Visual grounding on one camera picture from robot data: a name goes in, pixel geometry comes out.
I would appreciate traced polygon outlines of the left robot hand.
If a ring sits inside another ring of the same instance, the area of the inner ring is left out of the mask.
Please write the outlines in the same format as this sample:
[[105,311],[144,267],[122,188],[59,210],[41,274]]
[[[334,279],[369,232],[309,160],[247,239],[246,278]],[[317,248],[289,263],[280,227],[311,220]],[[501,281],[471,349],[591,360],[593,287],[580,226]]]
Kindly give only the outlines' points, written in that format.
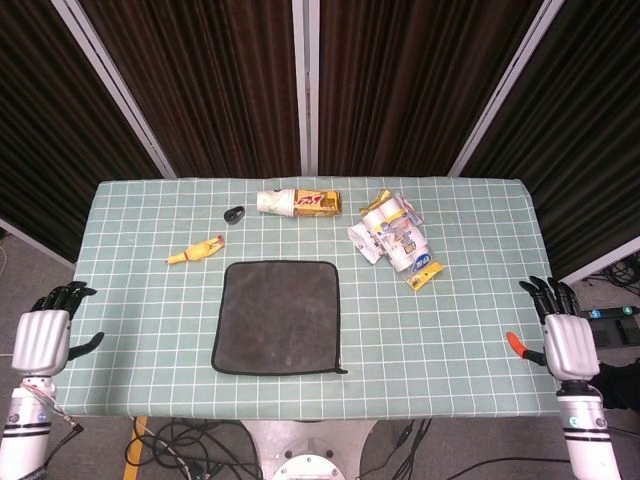
[[52,377],[68,362],[96,350],[104,339],[103,332],[87,343],[70,346],[72,320],[82,301],[96,293],[85,282],[72,281],[39,298],[19,319],[12,369],[24,377]]

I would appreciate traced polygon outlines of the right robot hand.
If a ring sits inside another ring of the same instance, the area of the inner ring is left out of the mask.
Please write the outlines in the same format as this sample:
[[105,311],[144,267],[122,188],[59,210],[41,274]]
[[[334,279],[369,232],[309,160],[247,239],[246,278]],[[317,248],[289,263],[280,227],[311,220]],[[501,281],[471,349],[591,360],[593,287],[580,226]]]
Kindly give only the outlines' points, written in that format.
[[599,363],[591,327],[580,315],[573,289],[548,277],[530,276],[519,286],[531,297],[538,315],[544,350],[537,352],[524,346],[513,332],[506,340],[521,359],[546,367],[559,382],[589,382],[599,374]]

